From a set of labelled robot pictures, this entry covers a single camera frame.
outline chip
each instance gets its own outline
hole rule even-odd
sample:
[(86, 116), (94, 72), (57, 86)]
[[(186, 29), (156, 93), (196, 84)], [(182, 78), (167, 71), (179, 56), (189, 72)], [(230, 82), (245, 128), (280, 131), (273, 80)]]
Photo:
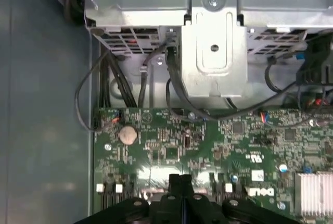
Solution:
[(165, 158), (167, 160), (177, 160), (178, 159), (178, 148), (166, 147), (165, 148)]
[(293, 141), (296, 138), (296, 129), (286, 129), (285, 130), (285, 140)]
[(233, 123), (233, 133), (234, 134), (243, 134), (244, 133), (244, 124), (241, 121), (236, 121)]
[(151, 151), (151, 159), (152, 160), (158, 160), (159, 158), (159, 150), (152, 150)]

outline aluminum heatsink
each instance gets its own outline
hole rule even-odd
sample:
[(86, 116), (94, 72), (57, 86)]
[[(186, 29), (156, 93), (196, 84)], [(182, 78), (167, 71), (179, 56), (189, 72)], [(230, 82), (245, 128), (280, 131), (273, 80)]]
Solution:
[(332, 216), (333, 173), (297, 174), (295, 209), (301, 216)]

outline wire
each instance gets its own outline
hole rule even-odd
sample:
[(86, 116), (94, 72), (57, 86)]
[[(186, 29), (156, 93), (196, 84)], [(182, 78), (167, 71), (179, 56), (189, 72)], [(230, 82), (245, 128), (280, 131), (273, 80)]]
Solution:
[(267, 86), (270, 88), (270, 90), (272, 90), (275, 93), (281, 92), (281, 89), (279, 89), (277, 86), (275, 86), (273, 84), (273, 82), (271, 81), (271, 78), (270, 78), (271, 67), (276, 64), (277, 60), (279, 60), (279, 59), (285, 59), (285, 58), (287, 58), (289, 56), (292, 56), (292, 55), (295, 55), (297, 53), (298, 52), (284, 53), (284, 54), (282, 54), (282, 55), (280, 55), (280, 56), (278, 56), (276, 58), (274, 57), (273, 60), (270, 60), (270, 62), (268, 63), (268, 65), (267, 65), (267, 67), (265, 69), (265, 82), (266, 82)]
[(109, 122), (106, 125), (104, 125), (101, 128), (90, 128), (82, 119), (82, 115), (81, 115), (81, 111), (80, 111), (80, 103), (79, 103), (79, 96), (80, 96), (80, 90), (83, 86), (83, 84), (85, 83), (85, 81), (88, 79), (88, 77), (93, 73), (93, 71), (98, 67), (98, 65), (100, 65), (101, 61), (108, 55), (108, 51), (104, 52), (92, 65), (91, 69), (88, 71), (88, 73), (84, 76), (84, 78), (82, 79), (82, 81), (79, 83), (76, 91), (75, 91), (75, 96), (74, 96), (74, 103), (75, 103), (75, 111), (76, 111), (76, 115), (78, 116), (79, 122), (80, 124), (88, 131), (90, 132), (100, 132), (100, 131), (104, 131), (108, 128), (110, 128), (114, 122)]
[(261, 112), (261, 113), (260, 113), (260, 116), (261, 116), (261, 120), (262, 120), (262, 122), (263, 122), (263, 123), (266, 123), (267, 120), (268, 120), (268, 118), (269, 118), (268, 113), (266, 113), (266, 112)]
[(168, 109), (170, 111), (170, 113), (177, 117), (177, 118), (180, 118), (182, 121), (185, 121), (185, 122), (197, 122), (197, 121), (202, 121), (202, 119), (195, 119), (195, 120), (191, 120), (185, 116), (180, 116), (178, 115), (174, 110), (173, 108), (171, 107), (171, 103), (170, 103), (170, 83), (171, 83), (171, 79), (169, 79), (167, 82), (166, 82), (166, 86), (165, 86), (165, 98), (166, 98), (166, 105), (168, 106)]
[[(142, 66), (148, 66), (149, 62), (157, 55), (161, 54), (167, 45), (167, 41), (163, 44), (161, 44), (158, 48), (154, 49), (144, 60), (142, 63)], [(145, 93), (147, 88), (147, 79), (148, 79), (148, 73), (142, 72), (141, 73), (141, 88), (139, 92), (139, 98), (138, 98), (138, 106), (139, 108), (142, 108), (144, 105), (145, 100)]]
[(104, 78), (103, 78), (103, 70), (102, 70), (102, 63), (100, 64), (99, 68), (99, 100), (98, 100), (98, 107), (103, 108), (104, 107)]
[(113, 65), (109, 65), (109, 66), (110, 66), (110, 69), (111, 69), (111, 71), (113, 73), (114, 79), (115, 79), (115, 81), (116, 81), (116, 83), (118, 85), (118, 89), (120, 91), (120, 94), (121, 94), (124, 102), (125, 102), (126, 107), (132, 107), (132, 102), (130, 101), (130, 99), (129, 99), (128, 95), (127, 95), (127, 92), (126, 92), (126, 90), (125, 90), (125, 88), (123, 86), (122, 81), (120, 80), (120, 78), (118, 76), (118, 73), (117, 73), (116, 69), (114, 68)]
[(136, 108), (136, 102), (131, 90), (131, 87), (122, 72), (121, 68), (118, 65), (118, 61), (116, 60), (116, 57), (114, 54), (110, 53), (110, 56), (107, 57), (107, 61), (109, 62), (110, 68), (114, 74), (114, 78), (117, 81), (118, 88), (120, 90), (120, 93), (127, 105), (127, 107), (133, 107)]
[(326, 97), (326, 92), (325, 92), (325, 87), (323, 87), (322, 101), (321, 101), (319, 107), (314, 109), (310, 114), (308, 114), (308, 117), (305, 118), (304, 120), (301, 120), (301, 121), (296, 122), (296, 123), (291, 124), (291, 125), (273, 125), (273, 124), (268, 123), (268, 122), (265, 122), (265, 124), (269, 127), (277, 128), (277, 129), (289, 129), (289, 128), (300, 126), (303, 123), (308, 122), (309, 120), (311, 120), (311, 118), (314, 118), (315, 114), (319, 113), (319, 111), (321, 110), (321, 108), (324, 104), (325, 97)]
[(170, 80), (172, 82), (172, 85), (175, 89), (175, 92), (177, 94), (177, 96), (181, 99), (181, 101), (185, 104), (185, 106), (191, 110), (194, 114), (196, 114), (199, 117), (202, 117), (206, 120), (226, 120), (226, 119), (230, 119), (230, 118), (234, 118), (234, 117), (238, 117), (238, 116), (242, 116), (244, 114), (247, 114), (249, 112), (255, 111), (260, 109), (264, 104), (279, 98), (280, 96), (282, 96), (283, 94), (285, 94), (287, 91), (289, 91), (292, 87), (294, 87), (295, 82), (289, 84), (287, 87), (285, 87), (280, 93), (277, 93), (265, 100), (263, 100), (262, 102), (259, 102), (257, 104), (254, 104), (248, 108), (245, 109), (241, 109), (238, 112), (229, 114), (229, 115), (224, 115), (224, 116), (211, 116), (209, 114), (207, 114), (207, 112), (200, 110), (198, 108), (196, 108), (187, 98), (187, 96), (185, 95), (185, 89), (183, 87), (183, 84), (181, 82), (181, 79), (177, 73), (177, 69), (176, 69), (176, 65), (175, 65), (175, 60), (174, 60), (175, 56), (174, 56), (174, 50), (172, 47), (168, 47), (168, 54), (167, 54), (167, 65), (168, 65), (168, 71), (170, 74)]
[(230, 97), (227, 97), (226, 101), (228, 102), (230, 108), (232, 108), (232, 109), (238, 109), (237, 106), (234, 104), (234, 102), (231, 100)]
[(101, 72), (103, 78), (103, 98), (105, 102), (105, 107), (111, 107), (111, 98), (110, 98), (110, 81), (109, 81), (109, 68), (108, 62), (105, 59), (101, 62)]

